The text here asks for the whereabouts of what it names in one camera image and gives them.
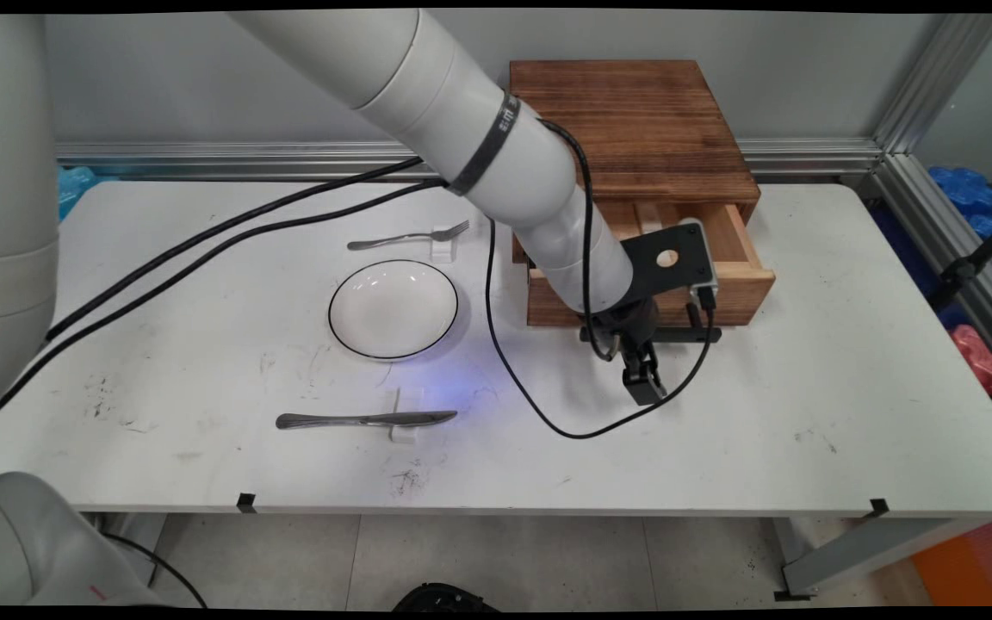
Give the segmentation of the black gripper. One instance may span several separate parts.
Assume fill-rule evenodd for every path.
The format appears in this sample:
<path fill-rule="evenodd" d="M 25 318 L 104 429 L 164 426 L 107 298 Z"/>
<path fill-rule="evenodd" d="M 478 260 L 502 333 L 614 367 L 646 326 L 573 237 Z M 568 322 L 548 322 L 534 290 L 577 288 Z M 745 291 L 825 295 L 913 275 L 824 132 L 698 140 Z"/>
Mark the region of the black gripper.
<path fill-rule="evenodd" d="M 656 333 L 659 308 L 654 298 L 592 311 L 586 342 L 597 358 L 614 358 L 623 350 L 623 385 L 638 406 L 651 406 L 667 396 L 651 338 Z"/>

